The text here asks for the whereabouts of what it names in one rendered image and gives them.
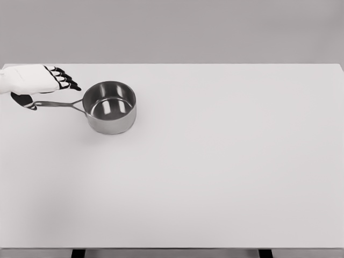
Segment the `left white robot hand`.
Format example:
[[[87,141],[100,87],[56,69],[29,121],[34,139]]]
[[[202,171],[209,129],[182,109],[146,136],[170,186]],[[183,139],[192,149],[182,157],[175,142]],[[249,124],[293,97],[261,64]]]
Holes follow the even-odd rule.
[[[9,94],[20,106],[37,110],[32,95],[63,89],[81,91],[63,69],[44,64],[21,64],[0,69],[0,95]]]

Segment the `steel saucepan with long handle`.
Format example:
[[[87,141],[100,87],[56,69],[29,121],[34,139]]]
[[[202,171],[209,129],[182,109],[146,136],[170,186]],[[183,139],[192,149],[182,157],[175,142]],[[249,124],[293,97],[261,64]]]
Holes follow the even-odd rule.
[[[137,98],[133,89],[118,81],[104,81],[91,86],[71,103],[35,101],[39,107],[69,107],[82,112],[90,127],[101,134],[128,131],[137,117]]]

